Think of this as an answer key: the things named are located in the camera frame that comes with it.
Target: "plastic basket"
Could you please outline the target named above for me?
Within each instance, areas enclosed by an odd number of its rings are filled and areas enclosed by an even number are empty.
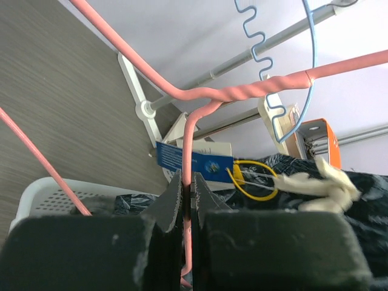
[[[148,194],[123,188],[64,179],[78,198],[93,196],[118,196],[128,194]],[[9,232],[20,220],[29,216],[68,215],[74,206],[67,195],[51,177],[32,182],[23,192],[16,218],[11,222]]]

